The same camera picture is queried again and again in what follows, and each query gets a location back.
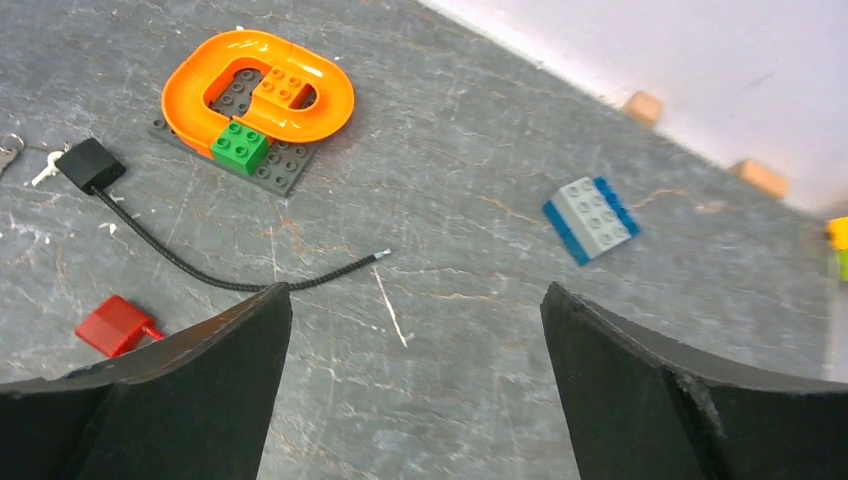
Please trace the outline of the red key with cord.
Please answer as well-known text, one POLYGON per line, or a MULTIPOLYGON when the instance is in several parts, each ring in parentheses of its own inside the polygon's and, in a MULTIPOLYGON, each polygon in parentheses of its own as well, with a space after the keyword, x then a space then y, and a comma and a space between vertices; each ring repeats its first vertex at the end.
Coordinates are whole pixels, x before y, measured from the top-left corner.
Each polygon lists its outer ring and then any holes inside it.
POLYGON ((108 358, 134 350, 146 337, 153 341, 166 337, 152 317, 119 295, 110 296, 93 310, 75 334, 108 358))

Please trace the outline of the black key with cord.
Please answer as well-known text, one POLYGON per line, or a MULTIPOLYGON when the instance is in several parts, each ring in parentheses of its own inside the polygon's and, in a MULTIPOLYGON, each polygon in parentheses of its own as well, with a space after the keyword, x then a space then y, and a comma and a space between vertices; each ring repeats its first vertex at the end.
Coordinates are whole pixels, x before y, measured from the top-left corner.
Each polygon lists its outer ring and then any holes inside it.
POLYGON ((102 201, 151 248, 194 279, 216 288, 237 292, 256 293, 267 288, 267 285, 262 284, 228 282, 214 278, 191 266, 157 240, 106 193, 106 189, 125 174, 126 168, 97 139, 88 138, 61 151, 54 161, 54 167, 80 191, 102 201))

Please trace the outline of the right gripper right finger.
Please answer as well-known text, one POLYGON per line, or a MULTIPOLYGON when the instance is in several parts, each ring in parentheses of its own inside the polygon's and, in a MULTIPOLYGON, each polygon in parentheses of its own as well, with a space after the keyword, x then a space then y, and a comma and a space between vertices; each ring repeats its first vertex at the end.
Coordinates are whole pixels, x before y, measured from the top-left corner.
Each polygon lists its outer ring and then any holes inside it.
POLYGON ((843 479, 847 387, 742 364, 552 283, 544 337, 584 479, 843 479))

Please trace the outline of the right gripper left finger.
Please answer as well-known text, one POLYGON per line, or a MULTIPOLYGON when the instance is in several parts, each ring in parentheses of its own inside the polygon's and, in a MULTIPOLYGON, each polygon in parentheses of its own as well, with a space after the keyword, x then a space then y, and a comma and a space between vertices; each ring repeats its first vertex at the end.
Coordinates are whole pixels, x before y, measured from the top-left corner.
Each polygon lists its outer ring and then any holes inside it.
POLYGON ((292 330, 276 283, 131 353, 1 387, 5 479, 253 479, 292 330))

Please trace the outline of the brass padlock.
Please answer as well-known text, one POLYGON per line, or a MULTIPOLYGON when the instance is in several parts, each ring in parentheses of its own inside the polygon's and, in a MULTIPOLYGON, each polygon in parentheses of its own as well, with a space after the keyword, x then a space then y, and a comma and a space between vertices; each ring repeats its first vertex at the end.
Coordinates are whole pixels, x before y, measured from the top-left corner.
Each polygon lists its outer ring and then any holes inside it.
POLYGON ((1 135, 0 155, 1 169, 0 177, 3 177, 16 160, 19 154, 26 148, 25 141, 16 133, 4 133, 1 135))

